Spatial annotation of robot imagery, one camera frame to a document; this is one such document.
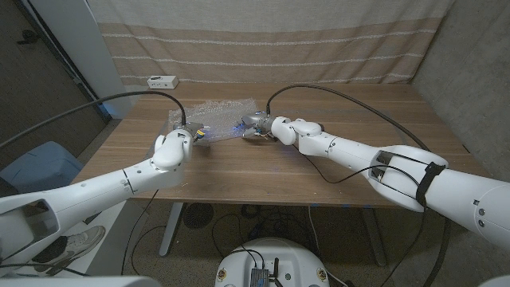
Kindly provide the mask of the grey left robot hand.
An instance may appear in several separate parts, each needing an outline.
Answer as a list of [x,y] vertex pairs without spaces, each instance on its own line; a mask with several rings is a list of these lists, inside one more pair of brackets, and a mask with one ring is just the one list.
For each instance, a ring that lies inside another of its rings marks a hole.
[[185,124],[174,124],[173,129],[178,131],[179,136],[189,136],[193,144],[202,144],[205,138],[203,124],[195,122],[186,122]]

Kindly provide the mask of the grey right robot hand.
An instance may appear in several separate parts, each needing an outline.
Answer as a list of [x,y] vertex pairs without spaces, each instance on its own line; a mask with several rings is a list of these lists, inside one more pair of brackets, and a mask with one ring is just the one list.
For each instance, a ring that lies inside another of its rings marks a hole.
[[254,136],[271,136],[271,127],[274,120],[275,117],[268,115],[266,112],[253,112],[244,115],[241,118],[244,127],[241,137],[249,139]]

